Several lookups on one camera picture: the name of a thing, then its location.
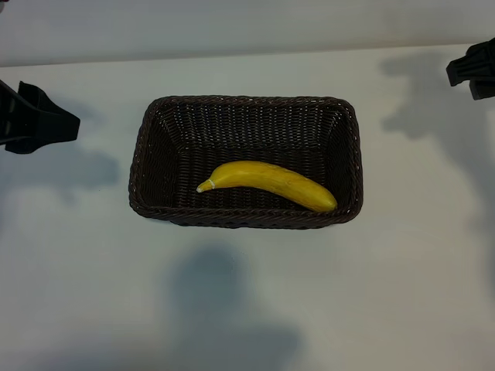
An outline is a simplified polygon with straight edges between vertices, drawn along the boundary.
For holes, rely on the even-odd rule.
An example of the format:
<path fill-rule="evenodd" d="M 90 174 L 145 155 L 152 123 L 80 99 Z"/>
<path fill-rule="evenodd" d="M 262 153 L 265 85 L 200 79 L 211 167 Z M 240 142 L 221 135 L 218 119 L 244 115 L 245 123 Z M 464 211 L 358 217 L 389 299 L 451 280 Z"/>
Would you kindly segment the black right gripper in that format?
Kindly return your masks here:
<path fill-rule="evenodd" d="M 470 46 L 465 56 L 448 64 L 446 72 L 451 87 L 470 81 L 474 100 L 495 97 L 494 39 Z"/>

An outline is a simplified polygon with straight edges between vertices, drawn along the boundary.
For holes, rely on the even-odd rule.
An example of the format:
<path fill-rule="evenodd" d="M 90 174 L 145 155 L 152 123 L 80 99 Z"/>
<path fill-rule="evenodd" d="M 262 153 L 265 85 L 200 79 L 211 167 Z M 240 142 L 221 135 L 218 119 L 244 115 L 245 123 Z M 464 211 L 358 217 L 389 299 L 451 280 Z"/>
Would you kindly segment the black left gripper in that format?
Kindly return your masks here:
<path fill-rule="evenodd" d="M 80 119 L 54 104 L 35 85 L 20 82 L 14 91 L 1 83 L 1 144 L 18 155 L 77 139 Z"/>

